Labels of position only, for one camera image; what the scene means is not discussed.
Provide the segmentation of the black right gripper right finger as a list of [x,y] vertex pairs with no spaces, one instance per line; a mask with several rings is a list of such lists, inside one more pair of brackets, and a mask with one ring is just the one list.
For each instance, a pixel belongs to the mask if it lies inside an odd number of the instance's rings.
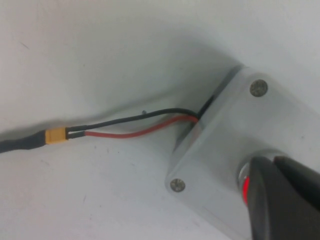
[[318,172],[286,156],[276,156],[273,163],[305,200],[320,200]]

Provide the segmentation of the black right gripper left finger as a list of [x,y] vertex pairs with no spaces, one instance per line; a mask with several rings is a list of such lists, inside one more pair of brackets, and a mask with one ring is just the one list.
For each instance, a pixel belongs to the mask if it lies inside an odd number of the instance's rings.
[[267,157],[254,157],[245,181],[254,240],[318,240],[320,200],[305,200]]

